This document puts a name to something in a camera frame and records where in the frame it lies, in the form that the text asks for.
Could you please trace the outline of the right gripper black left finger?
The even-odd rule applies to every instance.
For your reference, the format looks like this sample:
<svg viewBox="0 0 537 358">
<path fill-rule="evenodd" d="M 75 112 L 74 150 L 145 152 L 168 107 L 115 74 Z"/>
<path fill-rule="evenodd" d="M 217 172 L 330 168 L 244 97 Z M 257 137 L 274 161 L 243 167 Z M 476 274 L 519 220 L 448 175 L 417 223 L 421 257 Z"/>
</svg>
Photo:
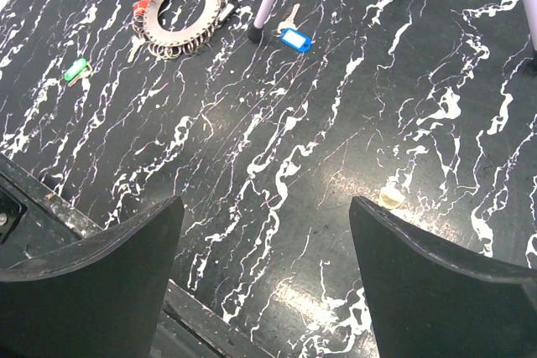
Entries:
<svg viewBox="0 0 537 358">
<path fill-rule="evenodd" d="M 184 218 L 181 198 L 1 271 L 3 357 L 147 357 Z"/>
</svg>

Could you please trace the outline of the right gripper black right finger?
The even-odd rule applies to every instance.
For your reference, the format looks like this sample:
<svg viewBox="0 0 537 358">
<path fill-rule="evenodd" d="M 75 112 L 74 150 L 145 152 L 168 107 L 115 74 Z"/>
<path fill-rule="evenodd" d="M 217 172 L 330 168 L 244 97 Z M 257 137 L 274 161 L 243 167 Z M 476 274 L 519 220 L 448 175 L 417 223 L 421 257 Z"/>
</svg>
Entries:
<svg viewBox="0 0 537 358">
<path fill-rule="evenodd" d="M 536 271 L 422 230 L 371 200 L 349 210 L 382 357 L 534 357 Z"/>
</svg>

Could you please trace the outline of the green tagged key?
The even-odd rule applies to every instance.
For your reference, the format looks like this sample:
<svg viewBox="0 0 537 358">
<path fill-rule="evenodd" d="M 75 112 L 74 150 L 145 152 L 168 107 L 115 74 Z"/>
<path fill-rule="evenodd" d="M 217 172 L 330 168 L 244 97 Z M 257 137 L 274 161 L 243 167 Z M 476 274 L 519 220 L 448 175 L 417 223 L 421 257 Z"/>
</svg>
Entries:
<svg viewBox="0 0 537 358">
<path fill-rule="evenodd" d="M 64 73 L 68 86 L 73 86 L 79 79 L 92 74 L 91 64 L 84 58 L 76 60 Z"/>
</svg>

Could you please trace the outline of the silver keyring holder with keys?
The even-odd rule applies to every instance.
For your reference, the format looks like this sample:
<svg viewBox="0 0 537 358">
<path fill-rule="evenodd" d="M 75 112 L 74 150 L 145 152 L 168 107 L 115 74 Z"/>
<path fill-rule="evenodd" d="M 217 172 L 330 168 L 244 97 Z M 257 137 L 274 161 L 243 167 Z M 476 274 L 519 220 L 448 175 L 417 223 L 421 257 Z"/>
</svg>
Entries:
<svg viewBox="0 0 537 358">
<path fill-rule="evenodd" d="M 143 46 L 158 60 L 192 55 L 237 11 L 237 0 L 152 0 L 143 16 L 132 16 L 127 62 Z"/>
</svg>

